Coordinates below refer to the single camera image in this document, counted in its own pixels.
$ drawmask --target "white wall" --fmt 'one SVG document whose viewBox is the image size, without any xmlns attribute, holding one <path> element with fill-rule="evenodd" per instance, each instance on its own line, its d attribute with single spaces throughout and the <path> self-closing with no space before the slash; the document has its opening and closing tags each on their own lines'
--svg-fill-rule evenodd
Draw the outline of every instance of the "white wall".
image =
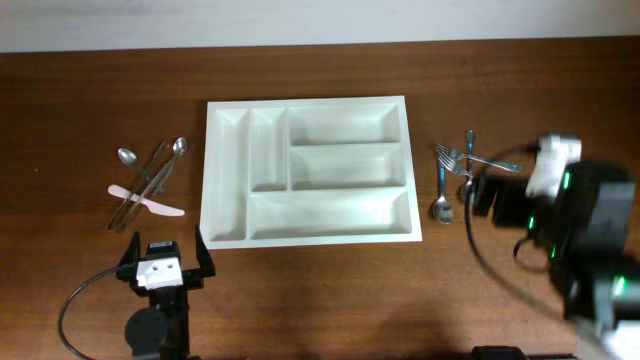
<svg viewBox="0 0 640 360">
<path fill-rule="evenodd" d="M 640 34 L 638 0 L 0 0 L 0 51 Z"/>
</svg>

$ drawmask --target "cutlery organizer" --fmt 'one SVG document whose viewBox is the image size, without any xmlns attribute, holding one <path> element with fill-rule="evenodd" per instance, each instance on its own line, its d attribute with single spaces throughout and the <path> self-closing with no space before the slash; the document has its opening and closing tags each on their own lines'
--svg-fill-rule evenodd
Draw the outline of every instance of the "cutlery organizer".
<svg viewBox="0 0 640 360">
<path fill-rule="evenodd" d="M 421 241 L 404 97 L 210 102 L 209 249 Z"/>
</svg>

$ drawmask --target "spoon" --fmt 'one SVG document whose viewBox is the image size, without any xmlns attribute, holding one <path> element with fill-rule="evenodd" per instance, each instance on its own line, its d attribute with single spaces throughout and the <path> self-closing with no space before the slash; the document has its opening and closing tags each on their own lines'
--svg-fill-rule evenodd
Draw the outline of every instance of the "spoon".
<svg viewBox="0 0 640 360">
<path fill-rule="evenodd" d="M 465 138 L 467 139 L 467 154 L 473 155 L 473 143 L 476 140 L 476 133 L 473 130 L 468 130 L 465 134 Z M 471 159 L 467 158 L 467 171 L 469 174 L 473 175 L 473 171 L 471 170 Z M 467 179 L 467 182 L 462 185 L 460 188 L 460 195 L 462 196 L 462 201 L 465 201 L 467 198 L 467 191 L 471 188 L 471 177 Z"/>
<path fill-rule="evenodd" d="M 125 148 L 120 148 L 118 149 L 118 157 L 120 158 L 123 164 L 137 169 L 142 174 L 142 176 L 144 176 L 144 178 L 147 179 L 147 181 L 151 181 L 151 177 L 149 177 L 149 174 L 147 174 L 147 172 L 144 171 L 142 166 L 140 166 L 140 163 L 138 162 L 138 157 L 136 156 L 136 154 L 133 153 L 133 151 Z"/>
<path fill-rule="evenodd" d="M 181 158 L 186 152 L 187 140 L 183 137 L 179 137 L 178 139 L 176 139 L 176 142 L 173 143 L 173 157 L 171 158 L 171 160 L 169 160 L 169 171 L 167 171 L 167 174 L 164 176 L 164 178 L 160 180 L 160 183 L 158 183 L 158 186 L 156 186 L 156 189 L 153 191 L 153 195 L 157 195 L 160 191 L 162 191 L 162 186 L 164 185 L 165 181 L 167 181 L 169 174 L 171 174 L 173 165 L 175 165 L 176 160 L 178 160 L 178 158 Z"/>
<path fill-rule="evenodd" d="M 438 199 L 433 203 L 433 215 L 443 224 L 453 223 L 453 209 L 444 197 L 444 166 L 438 160 Z"/>
</svg>

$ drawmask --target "brown wooden surface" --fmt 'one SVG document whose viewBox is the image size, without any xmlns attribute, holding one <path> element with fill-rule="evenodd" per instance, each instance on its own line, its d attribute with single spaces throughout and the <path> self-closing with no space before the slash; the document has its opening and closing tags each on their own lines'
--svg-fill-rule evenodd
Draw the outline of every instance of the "brown wooden surface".
<svg viewBox="0 0 640 360">
<path fill-rule="evenodd" d="M 80 283 L 118 262 L 132 229 L 143 245 L 179 241 L 185 266 L 196 265 L 207 101 L 379 95 L 406 96 L 424 240 L 215 251 L 218 276 L 190 293 L 192 352 L 400 358 L 487 344 L 575 351 L 572 331 L 514 301 L 474 262 L 455 197 L 462 179 L 450 176 L 447 189 L 455 224 L 430 216 L 431 149 L 463 147 L 469 128 L 482 154 L 571 132 L 585 156 L 616 160 L 640 177 L 637 37 L 0 56 L 2 358 L 71 358 L 56 335 L 58 310 Z M 107 186 L 135 178 L 116 149 L 146 160 L 160 139 L 180 135 L 190 150 L 157 200 L 187 216 L 143 210 L 125 234 L 108 233 L 120 201 Z M 638 254 L 637 210 L 629 248 Z M 546 276 L 513 266 L 522 232 L 476 226 L 482 251 L 510 280 L 561 308 Z M 104 280 L 71 305 L 68 336 L 90 356 L 127 358 L 124 325 L 144 305 L 125 284 Z"/>
</svg>

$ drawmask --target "fork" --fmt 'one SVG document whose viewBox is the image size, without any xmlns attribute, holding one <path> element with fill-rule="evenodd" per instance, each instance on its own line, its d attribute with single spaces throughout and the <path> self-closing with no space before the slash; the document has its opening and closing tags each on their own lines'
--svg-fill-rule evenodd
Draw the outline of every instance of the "fork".
<svg viewBox="0 0 640 360">
<path fill-rule="evenodd" d="M 473 177 L 464 166 L 456 164 L 456 161 L 448 155 L 438 154 L 438 161 L 445 169 L 451 171 L 454 175 L 468 176 L 469 178 Z"/>
<path fill-rule="evenodd" d="M 446 146 L 437 144 L 436 145 L 436 152 L 439 155 L 443 155 L 446 157 L 449 157 L 451 160 L 453 160 L 454 162 L 458 161 L 458 160 L 462 160 L 462 159 L 471 159 L 474 161 L 478 161 L 481 163 L 485 163 L 485 164 L 489 164 L 491 166 L 495 166 L 497 168 L 506 170 L 506 171 L 511 171 L 511 172 L 520 172 L 522 170 L 522 166 L 520 166 L 520 164 L 514 164 L 514 163 L 510 163 L 510 162 L 506 162 L 506 161 L 496 161 L 496 160 L 492 160 L 492 159 L 487 159 L 487 158 L 483 158 L 480 156 L 475 156 L 475 155 L 468 155 L 465 153 L 462 153 L 456 149 L 449 149 Z"/>
</svg>

